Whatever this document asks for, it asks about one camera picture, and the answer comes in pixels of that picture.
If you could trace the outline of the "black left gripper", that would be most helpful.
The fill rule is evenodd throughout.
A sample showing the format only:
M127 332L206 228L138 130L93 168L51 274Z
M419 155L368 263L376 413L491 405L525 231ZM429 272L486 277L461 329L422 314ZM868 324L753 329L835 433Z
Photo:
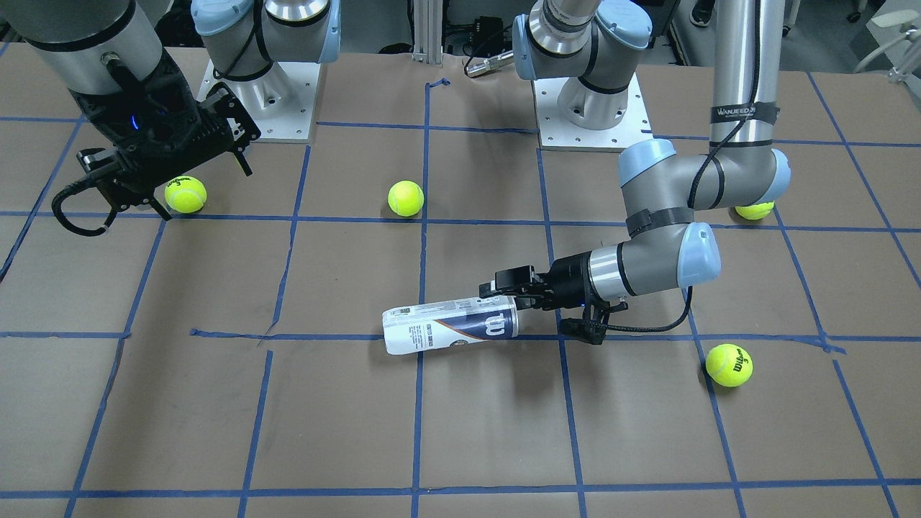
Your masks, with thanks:
M518 309L575 309L590 304L590 253L555 260L550 270L538 274L543 291L523 291L537 282L532 265L509 268L494 274L495 291L523 291L513 294Z

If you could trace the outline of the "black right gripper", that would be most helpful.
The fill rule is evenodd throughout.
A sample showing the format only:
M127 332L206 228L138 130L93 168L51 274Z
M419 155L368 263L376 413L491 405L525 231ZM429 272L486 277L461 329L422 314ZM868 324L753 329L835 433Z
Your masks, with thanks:
M76 93L76 102L112 142L98 159L101 165L90 160L83 168L113 209L151 203L155 188L224 152L251 174L243 151L262 132L227 84L217 82L197 101L170 55L162 55L143 79L121 63L107 70L127 91Z

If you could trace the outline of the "yellow tennis ball behind arm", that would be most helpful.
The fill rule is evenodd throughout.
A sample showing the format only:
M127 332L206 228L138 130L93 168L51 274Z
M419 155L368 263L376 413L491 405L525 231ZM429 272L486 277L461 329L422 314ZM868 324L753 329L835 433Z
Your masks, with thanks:
M773 213L774 203L764 202L759 204L749 204L749 206L735 206L734 210L738 217L746 221L760 221L766 219Z

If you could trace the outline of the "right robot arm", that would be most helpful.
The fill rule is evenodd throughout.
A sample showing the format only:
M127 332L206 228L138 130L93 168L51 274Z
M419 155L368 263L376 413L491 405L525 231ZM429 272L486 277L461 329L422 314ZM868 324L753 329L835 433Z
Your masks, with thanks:
M78 154L83 176L53 197L94 189L111 216L132 206L168 211L155 190L224 154L245 175L245 151L262 122L303 117L284 63L331 63L341 50L339 1L194 1L194 31L212 63L197 99L138 1L4 1L2 16L65 83L90 124L111 143Z

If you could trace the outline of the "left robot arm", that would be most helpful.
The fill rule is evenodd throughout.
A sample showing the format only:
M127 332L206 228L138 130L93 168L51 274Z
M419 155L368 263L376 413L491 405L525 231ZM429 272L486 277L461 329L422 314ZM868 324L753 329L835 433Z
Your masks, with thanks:
M509 294L521 309L573 309L688 288L718 277L711 227L695 212L777 200L789 187L786 156L773 148L779 108L782 1L718 1L709 150L681 156L667 139L629 145L617 162L629 239L496 273L481 298ZM567 78L563 105L601 127L591 103L622 107L650 19L630 1L538 1L512 25L517 75Z

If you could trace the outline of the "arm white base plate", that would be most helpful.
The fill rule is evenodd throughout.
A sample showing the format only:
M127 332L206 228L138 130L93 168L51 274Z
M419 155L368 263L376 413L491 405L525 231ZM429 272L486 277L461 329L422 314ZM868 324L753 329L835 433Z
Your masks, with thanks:
M222 82L256 122L260 141L309 144L322 73L320 63L244 58Z
M621 152L653 137L636 75L625 91L611 95L590 91L577 78L538 79L532 86L543 150Z

